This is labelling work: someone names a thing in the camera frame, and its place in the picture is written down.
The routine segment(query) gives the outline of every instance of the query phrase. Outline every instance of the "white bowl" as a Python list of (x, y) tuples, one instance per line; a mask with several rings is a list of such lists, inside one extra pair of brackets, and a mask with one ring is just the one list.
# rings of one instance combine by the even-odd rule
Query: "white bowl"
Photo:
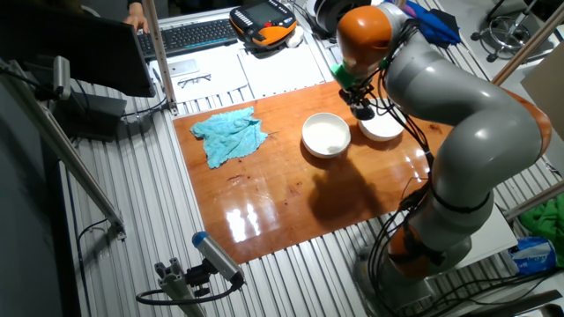
[(313, 156), (330, 159), (346, 149), (351, 131), (345, 120), (334, 114), (314, 114), (303, 124), (301, 140)]
[[(374, 118), (359, 121), (360, 131), (362, 131), (365, 136), (371, 140), (382, 142), (389, 141), (402, 133), (404, 127), (397, 123), (396, 119), (394, 119), (391, 114), (386, 113), (384, 115), (379, 115), (378, 111), (382, 113), (384, 110), (377, 110), (374, 106), (370, 107), (372, 107), (372, 110), (375, 112)], [(394, 111), (403, 120), (403, 122), (405, 122), (405, 118), (399, 111), (395, 108), (392, 111)]]

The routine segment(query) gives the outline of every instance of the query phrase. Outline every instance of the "wooden tabletop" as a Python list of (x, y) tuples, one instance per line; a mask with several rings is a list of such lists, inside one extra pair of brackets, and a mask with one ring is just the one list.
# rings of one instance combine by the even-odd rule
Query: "wooden tabletop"
[[(357, 224), (397, 209), (410, 178), (427, 175), (416, 141), (403, 132), (384, 143), (366, 138), (336, 82), (174, 120), (205, 230), (238, 263)], [(213, 114), (254, 107), (262, 131), (259, 149), (211, 170), (203, 141), (189, 131)], [(321, 159), (301, 143), (313, 114), (328, 112), (350, 126), (340, 157)], [(415, 120), (436, 152), (451, 127)], [(407, 192), (422, 182), (412, 181)]]

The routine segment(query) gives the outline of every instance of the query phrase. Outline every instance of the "keyboard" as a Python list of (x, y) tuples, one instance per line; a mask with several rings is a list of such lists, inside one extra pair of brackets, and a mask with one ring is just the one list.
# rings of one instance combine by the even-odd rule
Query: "keyboard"
[[(229, 19), (177, 26), (161, 31), (167, 57), (195, 52), (237, 42), (237, 33)], [(137, 36), (146, 61), (156, 58), (150, 34)]]

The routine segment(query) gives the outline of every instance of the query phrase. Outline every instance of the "crumpled blue towel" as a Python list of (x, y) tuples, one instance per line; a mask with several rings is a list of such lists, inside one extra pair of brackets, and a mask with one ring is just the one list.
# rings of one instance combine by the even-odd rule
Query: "crumpled blue towel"
[(261, 121), (251, 117), (253, 107), (224, 114), (214, 114), (190, 129), (204, 139), (208, 166), (217, 168), (228, 159), (242, 158), (256, 151), (268, 136), (261, 132)]

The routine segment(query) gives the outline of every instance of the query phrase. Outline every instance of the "eyeglasses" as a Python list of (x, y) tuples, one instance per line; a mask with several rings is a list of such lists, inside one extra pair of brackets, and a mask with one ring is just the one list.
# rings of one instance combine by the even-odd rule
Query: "eyeglasses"
[(191, 83), (191, 84), (199, 83), (201, 79), (205, 79), (207, 81), (212, 81), (212, 74), (203, 74), (203, 75), (200, 75), (198, 77), (193, 77), (193, 78), (183, 78), (183, 79), (178, 81), (178, 85), (183, 89), (189, 83)]

